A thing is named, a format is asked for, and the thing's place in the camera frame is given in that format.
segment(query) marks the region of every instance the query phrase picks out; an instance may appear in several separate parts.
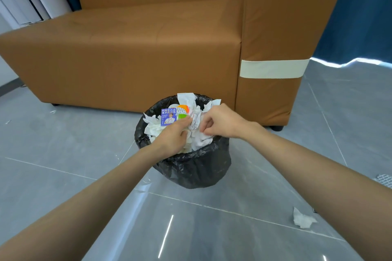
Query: sofa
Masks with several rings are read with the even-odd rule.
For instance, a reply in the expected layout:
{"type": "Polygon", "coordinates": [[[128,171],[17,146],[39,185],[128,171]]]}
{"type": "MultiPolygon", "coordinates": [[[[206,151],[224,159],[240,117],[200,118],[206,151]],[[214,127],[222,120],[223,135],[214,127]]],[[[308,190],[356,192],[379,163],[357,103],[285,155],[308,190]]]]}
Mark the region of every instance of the sofa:
{"type": "Polygon", "coordinates": [[[0,55],[42,102],[144,112],[194,92],[284,126],[337,0],[80,1],[0,36],[0,55]]]}

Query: white label on sofa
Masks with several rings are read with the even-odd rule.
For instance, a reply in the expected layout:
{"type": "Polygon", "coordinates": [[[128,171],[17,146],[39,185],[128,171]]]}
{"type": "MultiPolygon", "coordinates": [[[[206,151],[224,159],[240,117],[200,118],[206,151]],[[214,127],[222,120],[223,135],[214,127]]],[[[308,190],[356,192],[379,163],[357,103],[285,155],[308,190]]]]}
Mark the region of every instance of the white label on sofa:
{"type": "Polygon", "coordinates": [[[295,79],[303,76],[309,60],[242,60],[239,76],[248,79],[295,79]]]}

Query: baseboard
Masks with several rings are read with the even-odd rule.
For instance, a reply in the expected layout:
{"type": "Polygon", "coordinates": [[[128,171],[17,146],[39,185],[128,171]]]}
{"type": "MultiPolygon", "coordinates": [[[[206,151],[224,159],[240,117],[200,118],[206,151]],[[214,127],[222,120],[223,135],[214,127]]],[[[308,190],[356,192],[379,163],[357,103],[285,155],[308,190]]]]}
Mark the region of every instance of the baseboard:
{"type": "Polygon", "coordinates": [[[20,78],[16,78],[2,86],[0,86],[0,97],[24,85],[20,78]]]}

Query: purple card with man's portrait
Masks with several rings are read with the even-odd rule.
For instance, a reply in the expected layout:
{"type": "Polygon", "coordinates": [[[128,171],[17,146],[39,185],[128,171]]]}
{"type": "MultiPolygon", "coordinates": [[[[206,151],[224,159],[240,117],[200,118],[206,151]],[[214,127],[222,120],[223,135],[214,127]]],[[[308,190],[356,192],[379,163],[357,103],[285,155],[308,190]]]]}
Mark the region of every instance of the purple card with man's portrait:
{"type": "Polygon", "coordinates": [[[164,108],[161,110],[161,126],[173,124],[177,120],[176,108],[164,108]]]}

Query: crumpled tissue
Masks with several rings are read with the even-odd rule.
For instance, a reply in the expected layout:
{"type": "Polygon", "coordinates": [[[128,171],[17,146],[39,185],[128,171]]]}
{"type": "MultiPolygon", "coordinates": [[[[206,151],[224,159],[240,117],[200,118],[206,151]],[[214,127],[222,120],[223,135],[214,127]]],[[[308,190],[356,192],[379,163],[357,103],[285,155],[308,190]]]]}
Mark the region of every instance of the crumpled tissue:
{"type": "MultiPolygon", "coordinates": [[[[213,136],[205,135],[200,132],[199,126],[200,122],[203,120],[204,114],[214,105],[220,105],[221,100],[212,100],[204,105],[204,109],[201,110],[200,106],[196,105],[196,95],[193,93],[178,93],[177,99],[179,104],[185,104],[189,107],[189,115],[193,118],[192,123],[187,129],[187,142],[179,153],[189,153],[201,149],[213,142],[213,136]]],[[[165,128],[164,126],[161,126],[161,116],[155,117],[155,115],[153,115],[150,117],[144,114],[143,120],[147,123],[144,133],[147,134],[150,141],[153,142],[165,128]]]]}
{"type": "Polygon", "coordinates": [[[296,208],[294,208],[293,216],[294,224],[302,229],[310,228],[311,224],[317,223],[317,220],[315,218],[301,214],[301,212],[296,208]]]}

